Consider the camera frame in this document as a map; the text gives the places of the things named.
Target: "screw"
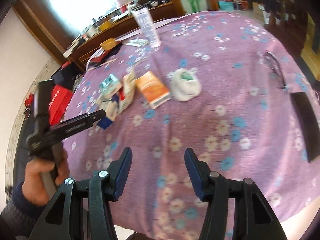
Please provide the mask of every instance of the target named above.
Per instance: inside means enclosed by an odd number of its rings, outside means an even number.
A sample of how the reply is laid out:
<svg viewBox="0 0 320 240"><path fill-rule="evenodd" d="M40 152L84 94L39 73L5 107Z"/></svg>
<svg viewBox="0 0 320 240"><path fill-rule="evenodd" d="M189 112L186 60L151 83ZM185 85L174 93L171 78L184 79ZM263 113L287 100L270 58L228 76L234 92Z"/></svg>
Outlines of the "screw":
<svg viewBox="0 0 320 240"><path fill-rule="evenodd" d="M105 177L105 176L107 176L108 175L108 172L107 171L100 171L99 172L99 176L100 177Z"/></svg>
<svg viewBox="0 0 320 240"><path fill-rule="evenodd" d="M71 184L72 182L73 182L73 179L67 178L67 179L64 181L64 184L69 185L69 184Z"/></svg>
<svg viewBox="0 0 320 240"><path fill-rule="evenodd" d="M246 184L252 184L253 183L253 180L252 179L250 179L250 178L245 178L244 179L244 182L246 183Z"/></svg>
<svg viewBox="0 0 320 240"><path fill-rule="evenodd" d="M217 173L216 171L211 171L210 176L213 178L217 178L217 177L219 177L219 173Z"/></svg>

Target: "sleeve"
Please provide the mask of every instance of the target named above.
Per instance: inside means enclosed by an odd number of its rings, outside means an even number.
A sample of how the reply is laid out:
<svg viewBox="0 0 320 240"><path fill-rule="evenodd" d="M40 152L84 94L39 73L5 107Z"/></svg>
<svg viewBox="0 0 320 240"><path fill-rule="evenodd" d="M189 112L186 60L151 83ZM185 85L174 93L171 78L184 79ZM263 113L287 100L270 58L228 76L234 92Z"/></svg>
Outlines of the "sleeve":
<svg viewBox="0 0 320 240"><path fill-rule="evenodd" d="M29 237L45 206L35 206L26 200L21 187L22 183L14 190L1 216L14 236Z"/></svg>

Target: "black clamp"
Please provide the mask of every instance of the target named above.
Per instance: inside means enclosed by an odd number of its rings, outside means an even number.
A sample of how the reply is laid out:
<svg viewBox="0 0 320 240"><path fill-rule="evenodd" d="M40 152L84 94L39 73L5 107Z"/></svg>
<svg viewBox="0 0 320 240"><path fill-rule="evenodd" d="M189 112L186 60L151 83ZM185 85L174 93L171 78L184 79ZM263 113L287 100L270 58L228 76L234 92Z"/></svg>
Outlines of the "black clamp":
<svg viewBox="0 0 320 240"><path fill-rule="evenodd" d="M287 240L278 218L250 178L236 181L211 171L192 148L184 160L193 189L202 202L209 202L199 240L224 240L228 199L235 199L233 240Z"/></svg>
<svg viewBox="0 0 320 240"><path fill-rule="evenodd" d="M91 179L66 179L42 212L29 240L84 240L84 198L89 201L91 240L117 240L109 201L115 202L122 195L131 164L132 151L127 147L106 171Z"/></svg>

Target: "orange box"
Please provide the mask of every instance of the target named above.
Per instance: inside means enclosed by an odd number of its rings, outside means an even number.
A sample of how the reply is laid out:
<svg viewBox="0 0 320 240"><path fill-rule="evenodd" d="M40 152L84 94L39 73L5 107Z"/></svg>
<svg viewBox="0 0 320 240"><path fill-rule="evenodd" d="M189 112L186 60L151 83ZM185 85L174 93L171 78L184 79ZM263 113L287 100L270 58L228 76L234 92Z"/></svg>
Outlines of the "orange box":
<svg viewBox="0 0 320 240"><path fill-rule="evenodd" d="M136 84L152 109L171 98L170 90L151 71L137 78Z"/></svg>

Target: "person's hand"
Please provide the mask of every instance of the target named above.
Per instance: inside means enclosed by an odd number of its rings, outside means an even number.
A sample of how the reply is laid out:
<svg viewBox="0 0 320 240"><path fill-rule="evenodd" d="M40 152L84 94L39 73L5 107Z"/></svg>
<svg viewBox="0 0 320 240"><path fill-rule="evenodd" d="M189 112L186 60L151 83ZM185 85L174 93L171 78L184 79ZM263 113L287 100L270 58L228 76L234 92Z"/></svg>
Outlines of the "person's hand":
<svg viewBox="0 0 320 240"><path fill-rule="evenodd" d="M58 177L55 180L59 186L69 177L69 167L67 162L67 152L63 149L63 160L58 167ZM48 203L49 196L44 189L41 179L42 172L50 172L54 168L54 162L35 158L27 163L24 183L22 184L22 193L24 197L36 206L44 206Z"/></svg>

